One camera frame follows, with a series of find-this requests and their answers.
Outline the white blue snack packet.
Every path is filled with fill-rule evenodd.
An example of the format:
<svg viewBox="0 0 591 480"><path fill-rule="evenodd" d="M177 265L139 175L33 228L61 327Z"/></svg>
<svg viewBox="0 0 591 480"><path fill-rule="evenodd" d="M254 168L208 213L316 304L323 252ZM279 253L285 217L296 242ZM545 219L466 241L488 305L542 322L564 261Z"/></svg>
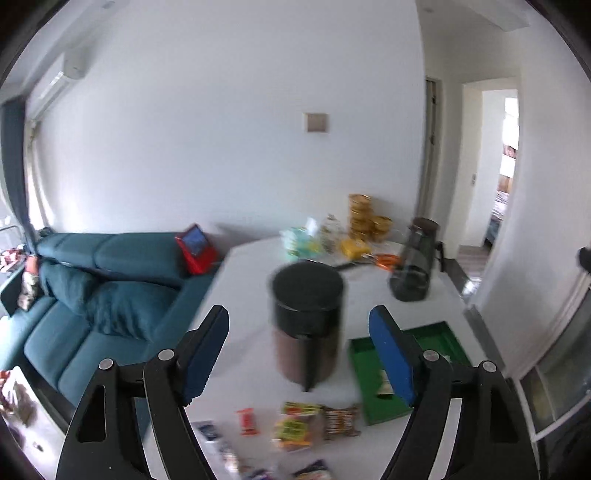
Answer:
<svg viewBox="0 0 591 480"><path fill-rule="evenodd" d="M235 449L221 434L221 431L211 420L190 423L193 431L204 441L209 451L214 453L216 460L233 479L240 479L242 474L242 460Z"/></svg>

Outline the red snack bar packet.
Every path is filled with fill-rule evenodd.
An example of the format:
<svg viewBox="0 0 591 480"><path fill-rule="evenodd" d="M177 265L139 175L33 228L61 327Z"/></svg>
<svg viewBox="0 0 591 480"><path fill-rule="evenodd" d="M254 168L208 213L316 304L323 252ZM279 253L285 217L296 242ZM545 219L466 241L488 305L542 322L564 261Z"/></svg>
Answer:
<svg viewBox="0 0 591 480"><path fill-rule="evenodd" d="M257 428L256 415L252 408L243 408L236 411L238 414L238 423L240 435L242 436L256 436L259 435L259 428Z"/></svg>

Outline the brown oatmeal snack bag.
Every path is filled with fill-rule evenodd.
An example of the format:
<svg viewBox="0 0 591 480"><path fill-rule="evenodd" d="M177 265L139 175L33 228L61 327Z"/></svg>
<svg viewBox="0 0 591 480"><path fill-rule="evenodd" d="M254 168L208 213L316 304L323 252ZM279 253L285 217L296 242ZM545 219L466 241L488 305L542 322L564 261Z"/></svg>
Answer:
<svg viewBox="0 0 591 480"><path fill-rule="evenodd" d="M345 408L332 408L322 406L322 415L324 415L324 435L325 441L332 441L337 437L356 437L360 435L360 430L356 428L356 418L360 411L360 406L353 404Z"/></svg>

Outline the colourful candy bag green label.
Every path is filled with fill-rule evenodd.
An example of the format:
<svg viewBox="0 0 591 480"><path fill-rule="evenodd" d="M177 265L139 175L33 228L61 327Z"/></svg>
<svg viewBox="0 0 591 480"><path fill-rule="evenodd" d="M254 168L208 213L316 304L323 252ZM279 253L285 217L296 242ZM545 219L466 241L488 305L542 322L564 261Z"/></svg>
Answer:
<svg viewBox="0 0 591 480"><path fill-rule="evenodd" d="M323 430L324 414L320 404L287 401L274 424L273 445L283 452L308 449L322 440Z"/></svg>

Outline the green tray box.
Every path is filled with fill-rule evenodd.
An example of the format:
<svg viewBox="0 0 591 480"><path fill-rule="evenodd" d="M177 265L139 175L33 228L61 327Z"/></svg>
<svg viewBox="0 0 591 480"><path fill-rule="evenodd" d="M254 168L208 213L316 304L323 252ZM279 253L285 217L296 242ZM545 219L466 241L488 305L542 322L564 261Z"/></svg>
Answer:
<svg viewBox="0 0 591 480"><path fill-rule="evenodd" d="M449 362L471 365L462 345L446 322L407 330L422 350L435 350ZM361 391L363 416L368 425L385 423L412 412L408 405L411 368L399 357L383 363L372 337L349 340L349 361ZM376 396L380 387L380 371L385 370L394 388L394 397L380 399Z"/></svg>

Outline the teal sofa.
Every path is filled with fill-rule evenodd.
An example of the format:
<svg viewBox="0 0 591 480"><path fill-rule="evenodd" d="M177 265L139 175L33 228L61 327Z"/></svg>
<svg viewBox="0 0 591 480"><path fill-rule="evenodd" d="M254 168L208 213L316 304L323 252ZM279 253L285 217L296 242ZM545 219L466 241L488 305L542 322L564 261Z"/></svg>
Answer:
<svg viewBox="0 0 591 480"><path fill-rule="evenodd" d="M101 360L142 363L175 347L216 270L193 274L173 233L53 233L37 244L39 293L25 270L1 283L1 367L32 368L72 406Z"/></svg>

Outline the dark purple snack packet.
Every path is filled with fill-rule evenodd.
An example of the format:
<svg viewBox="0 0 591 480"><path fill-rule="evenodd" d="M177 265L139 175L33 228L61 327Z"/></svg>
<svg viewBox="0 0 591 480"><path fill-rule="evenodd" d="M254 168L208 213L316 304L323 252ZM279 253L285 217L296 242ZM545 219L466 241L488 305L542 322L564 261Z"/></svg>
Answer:
<svg viewBox="0 0 591 480"><path fill-rule="evenodd" d="M334 480L332 471L324 460L318 459L293 473L294 480Z"/></svg>

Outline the patterned cushion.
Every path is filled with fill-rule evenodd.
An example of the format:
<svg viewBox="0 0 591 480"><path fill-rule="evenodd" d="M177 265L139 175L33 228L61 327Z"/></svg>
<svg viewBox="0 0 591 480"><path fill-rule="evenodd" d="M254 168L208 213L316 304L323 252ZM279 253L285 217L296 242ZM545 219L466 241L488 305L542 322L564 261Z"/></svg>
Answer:
<svg viewBox="0 0 591 480"><path fill-rule="evenodd" d="M21 291L18 297L18 307L29 311L39 297L39 276L25 271L22 275Z"/></svg>

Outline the dark glass pitcher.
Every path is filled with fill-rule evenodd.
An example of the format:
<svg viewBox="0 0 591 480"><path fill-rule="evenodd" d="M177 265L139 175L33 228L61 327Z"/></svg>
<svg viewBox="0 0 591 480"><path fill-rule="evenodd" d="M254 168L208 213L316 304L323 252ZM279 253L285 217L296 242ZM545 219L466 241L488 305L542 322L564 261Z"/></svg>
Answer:
<svg viewBox="0 0 591 480"><path fill-rule="evenodd" d="M445 245L439 240L439 224L416 217L410 227L400 261L392 271L389 285L394 297L402 302L418 302L428 296L436 262L446 272Z"/></svg>

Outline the orange scissors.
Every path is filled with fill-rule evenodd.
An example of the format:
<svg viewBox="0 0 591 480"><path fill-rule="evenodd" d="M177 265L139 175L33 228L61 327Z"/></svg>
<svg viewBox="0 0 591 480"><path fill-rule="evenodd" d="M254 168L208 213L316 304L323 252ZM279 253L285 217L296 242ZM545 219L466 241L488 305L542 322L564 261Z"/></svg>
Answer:
<svg viewBox="0 0 591 480"><path fill-rule="evenodd" d="M392 271L400 264L401 258L394 254L377 254L373 256L373 261L379 268Z"/></svg>

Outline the red tablet device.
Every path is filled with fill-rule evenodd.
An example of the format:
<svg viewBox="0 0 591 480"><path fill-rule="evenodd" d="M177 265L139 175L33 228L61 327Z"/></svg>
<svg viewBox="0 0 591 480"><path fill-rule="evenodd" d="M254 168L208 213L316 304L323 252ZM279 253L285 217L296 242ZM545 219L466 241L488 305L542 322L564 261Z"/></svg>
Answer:
<svg viewBox="0 0 591 480"><path fill-rule="evenodd" d="M177 234L175 241L191 275L202 275L211 271L217 259L217 251L197 224Z"/></svg>

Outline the black and copper thermos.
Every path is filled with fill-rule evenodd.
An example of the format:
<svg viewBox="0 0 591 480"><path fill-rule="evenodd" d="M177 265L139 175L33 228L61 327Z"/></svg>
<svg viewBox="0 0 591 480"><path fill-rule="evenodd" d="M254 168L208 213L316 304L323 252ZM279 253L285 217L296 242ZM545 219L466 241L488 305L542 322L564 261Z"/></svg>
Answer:
<svg viewBox="0 0 591 480"><path fill-rule="evenodd" d="M277 368L310 392L338 363L345 280L332 266L301 260L276 271L270 293Z"/></svg>

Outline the yellow box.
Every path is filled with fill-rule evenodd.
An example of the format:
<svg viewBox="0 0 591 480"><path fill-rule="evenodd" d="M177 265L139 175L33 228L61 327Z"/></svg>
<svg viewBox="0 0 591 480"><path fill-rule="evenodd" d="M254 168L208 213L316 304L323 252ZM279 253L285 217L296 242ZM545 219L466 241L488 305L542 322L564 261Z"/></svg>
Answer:
<svg viewBox="0 0 591 480"><path fill-rule="evenodd" d="M362 259L363 256L372 253L370 245L363 239L346 238L342 240L341 252L349 261L356 261Z"/></svg>

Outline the stack of golden tins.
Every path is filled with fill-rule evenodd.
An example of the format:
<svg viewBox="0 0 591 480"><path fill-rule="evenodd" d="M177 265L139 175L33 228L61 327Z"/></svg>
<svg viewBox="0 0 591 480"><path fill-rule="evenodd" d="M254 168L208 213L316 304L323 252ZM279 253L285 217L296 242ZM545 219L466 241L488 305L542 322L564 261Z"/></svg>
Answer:
<svg viewBox="0 0 591 480"><path fill-rule="evenodd" d="M376 243L387 239L393 221L374 213L372 198L365 194L349 194L349 237Z"/></svg>

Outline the green patterned tissue pack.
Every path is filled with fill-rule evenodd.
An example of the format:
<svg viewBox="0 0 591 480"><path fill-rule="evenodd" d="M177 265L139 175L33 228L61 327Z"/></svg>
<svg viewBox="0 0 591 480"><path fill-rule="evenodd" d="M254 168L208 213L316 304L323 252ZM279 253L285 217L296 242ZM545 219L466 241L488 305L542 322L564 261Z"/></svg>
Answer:
<svg viewBox="0 0 591 480"><path fill-rule="evenodd" d="M322 245L304 227L280 231L281 243L287 256L294 259L315 259L322 254Z"/></svg>

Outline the blue curtain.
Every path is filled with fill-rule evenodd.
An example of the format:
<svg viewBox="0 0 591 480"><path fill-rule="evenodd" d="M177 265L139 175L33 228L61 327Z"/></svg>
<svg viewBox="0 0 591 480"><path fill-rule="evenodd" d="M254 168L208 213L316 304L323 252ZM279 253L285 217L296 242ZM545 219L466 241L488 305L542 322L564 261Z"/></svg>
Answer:
<svg viewBox="0 0 591 480"><path fill-rule="evenodd" d="M1 163L9 207L22 228L29 253L36 253L29 217L25 176L25 100L15 97L1 106Z"/></svg>

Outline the beige wall switch panel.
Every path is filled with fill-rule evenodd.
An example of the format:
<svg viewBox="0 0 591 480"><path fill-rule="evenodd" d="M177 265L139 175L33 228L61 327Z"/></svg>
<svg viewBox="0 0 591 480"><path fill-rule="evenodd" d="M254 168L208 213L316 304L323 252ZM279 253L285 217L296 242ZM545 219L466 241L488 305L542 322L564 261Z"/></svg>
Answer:
<svg viewBox="0 0 591 480"><path fill-rule="evenodd" d="M328 133L329 115L327 113L305 112L304 131L307 133Z"/></svg>

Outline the wall air conditioner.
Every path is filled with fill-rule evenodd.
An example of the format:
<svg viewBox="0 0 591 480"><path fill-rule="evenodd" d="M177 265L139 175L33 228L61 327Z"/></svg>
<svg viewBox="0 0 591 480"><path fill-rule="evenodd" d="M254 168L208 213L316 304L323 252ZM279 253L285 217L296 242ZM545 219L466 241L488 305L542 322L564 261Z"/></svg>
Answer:
<svg viewBox="0 0 591 480"><path fill-rule="evenodd" d="M86 75L83 49L68 49L60 54L38 80L26 102L26 118L35 123L74 83Z"/></svg>

